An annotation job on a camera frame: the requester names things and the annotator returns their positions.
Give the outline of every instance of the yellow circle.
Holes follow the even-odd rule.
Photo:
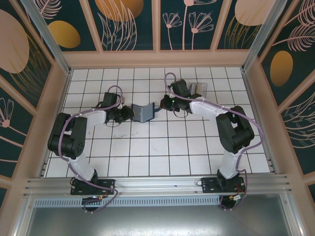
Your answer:
[[[259,26],[264,23],[274,0],[237,0],[236,20],[244,26]]]
[[[20,73],[29,61],[28,35],[21,24],[0,9],[0,68]]]
[[[64,48],[75,48],[79,46],[81,39],[78,31],[65,21],[53,21],[48,25],[56,42]]]
[[[143,9],[143,0],[95,0],[95,3],[103,15],[113,21],[129,20],[123,11],[122,4],[126,11],[129,9],[132,12],[134,18],[139,16]]]
[[[279,51],[272,59],[270,78],[275,86],[284,85],[290,78],[293,69],[293,59],[290,53]]]

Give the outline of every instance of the enclosure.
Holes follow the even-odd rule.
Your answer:
[[[312,235],[314,15],[314,0],[2,1],[3,235]],[[222,163],[216,121],[162,109],[87,130],[89,164],[120,194],[102,217],[85,215],[83,196],[70,195],[74,173],[47,148],[57,114],[96,106],[111,86],[127,107],[158,108],[169,72],[262,127],[266,139],[239,166],[248,196],[225,212],[198,185]]]

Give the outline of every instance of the white grid floor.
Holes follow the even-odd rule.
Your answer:
[[[128,106],[152,102],[158,106],[166,92],[163,78],[167,72],[185,79],[188,87],[194,82],[207,83],[208,100],[229,107],[240,105],[254,118],[237,67],[74,70],[63,112],[74,114],[95,106],[112,85],[122,87]],[[252,144],[260,139],[253,129]],[[84,152],[100,177],[216,174],[223,157],[215,120],[191,114],[178,118],[166,110],[147,123],[129,120],[114,128],[102,124],[88,130]],[[270,172],[262,146],[243,155],[243,168],[248,173]],[[73,173],[51,153],[44,176],[72,177]]]

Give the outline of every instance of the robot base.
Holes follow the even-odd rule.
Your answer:
[[[203,193],[237,193],[237,186],[244,192],[244,179],[237,174],[235,177],[225,179],[218,170],[217,177],[202,178],[201,186]]]
[[[101,187],[106,188],[115,188],[114,179],[98,179],[97,172],[94,172],[94,175],[90,181],[93,184],[96,184]],[[73,178],[71,183],[71,195],[113,195],[114,191],[106,191],[100,188],[95,188],[88,185],[84,181]]]

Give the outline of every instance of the purple cable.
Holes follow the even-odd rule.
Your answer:
[[[62,129],[62,131],[61,131],[60,138],[59,138],[59,142],[58,142],[58,155],[59,155],[59,157],[60,157],[62,160],[66,161],[66,162],[68,163],[69,168],[71,169],[71,171],[72,171],[76,176],[78,176],[82,181],[84,181],[84,182],[87,183],[88,185],[93,186],[93,187],[95,187],[95,188],[99,188],[99,189],[103,189],[103,190],[107,190],[107,191],[115,191],[115,195],[112,197],[111,200],[109,200],[104,206],[99,207],[98,209],[96,209],[96,210],[94,210],[94,211],[87,211],[86,208],[85,208],[85,206],[86,206],[88,203],[96,202],[96,201],[99,201],[99,200],[92,200],[92,201],[89,201],[89,202],[87,202],[86,204],[84,204],[84,205],[83,205],[83,209],[84,209],[85,213],[89,212],[90,214],[93,214],[94,212],[97,213],[97,212],[103,210],[105,207],[107,207],[107,206],[117,197],[117,195],[118,195],[118,190],[117,190],[117,189],[114,189],[114,188],[106,188],[106,187],[102,187],[102,186],[99,186],[99,185],[90,183],[89,181],[87,181],[86,179],[84,179],[82,176],[80,176],[80,175],[73,169],[73,167],[71,166],[71,163],[68,162],[68,160],[63,157],[63,154],[62,154],[62,152],[61,152],[61,144],[62,144],[62,141],[63,141],[63,135],[64,135],[64,132],[65,132],[66,127],[68,126],[68,124],[70,123],[70,121],[71,121],[73,118],[79,117],[79,116],[84,115],[84,114],[89,113],[89,112],[93,112],[93,111],[106,111],[106,110],[109,110],[109,109],[111,109],[111,108],[117,107],[117,106],[120,104],[121,100],[122,100],[122,97],[123,97],[123,90],[122,90],[121,87],[119,87],[119,86],[117,86],[117,85],[113,85],[113,86],[111,86],[111,87],[108,89],[108,92],[109,92],[109,90],[110,90],[111,88],[114,88],[114,87],[117,87],[117,88],[120,90],[120,98],[119,98],[119,100],[118,100],[114,105],[112,105],[112,106],[110,106],[110,107],[107,107],[107,108],[99,108],[99,109],[92,108],[92,109],[89,109],[89,110],[86,110],[86,111],[82,111],[82,112],[80,112],[80,113],[77,113],[77,114],[72,115],[69,119],[66,120],[66,122],[65,122],[65,124],[64,124],[64,126],[63,126],[63,129]]]
[[[239,154],[239,156],[238,156],[238,158],[237,158],[237,161],[236,161],[236,169],[238,169],[239,164],[240,164],[240,161],[241,161],[241,158],[242,158],[242,155],[244,154],[244,152],[247,151],[247,150],[250,150],[250,149],[252,149],[252,148],[257,147],[257,146],[261,145],[261,144],[264,142],[264,140],[265,140],[265,134],[264,134],[264,131],[262,130],[262,128],[261,128],[255,121],[253,121],[251,118],[249,118],[248,116],[246,116],[246,115],[244,115],[244,114],[242,114],[242,113],[239,113],[239,112],[236,112],[236,111],[234,111],[234,110],[228,109],[228,108],[226,108],[226,107],[224,107],[224,106],[220,106],[220,105],[218,105],[218,104],[212,103],[212,102],[207,101],[207,100],[205,100],[205,99],[204,99],[204,100],[201,100],[201,99],[192,99],[192,98],[181,97],[181,96],[175,94],[175,93],[168,87],[168,85],[167,85],[166,79],[167,79],[167,76],[168,76],[168,75],[173,75],[173,76],[174,76],[174,81],[176,81],[176,75],[175,75],[174,73],[172,73],[172,72],[169,72],[169,73],[167,73],[167,74],[165,75],[165,77],[164,77],[164,83],[165,83],[166,89],[169,91],[169,93],[170,93],[171,95],[173,95],[173,96],[175,96],[175,97],[177,97],[177,98],[183,99],[183,100],[187,100],[187,101],[203,102],[203,103],[210,104],[210,105],[212,105],[212,106],[214,106],[214,107],[219,108],[220,110],[224,110],[224,111],[227,111],[227,112],[231,112],[231,113],[236,114],[236,115],[238,115],[238,116],[240,116],[240,117],[243,117],[244,119],[248,120],[250,123],[254,124],[254,125],[257,127],[257,129],[258,129],[258,131],[259,131],[260,142],[257,143],[257,144],[255,144],[255,145],[253,145],[253,146],[246,147],[246,148],[244,148],[244,149],[241,151],[241,153]],[[246,183],[245,183],[245,192],[244,192],[244,193],[245,193],[245,196],[246,196],[246,193],[247,193],[247,172],[246,172],[245,169],[243,169],[243,170],[237,170],[237,172],[239,172],[239,173],[245,172],[245,182],[246,182]],[[221,197],[221,199],[220,199],[220,205],[219,205],[221,208],[222,208],[222,205],[221,205],[222,199],[223,199],[223,197]]]

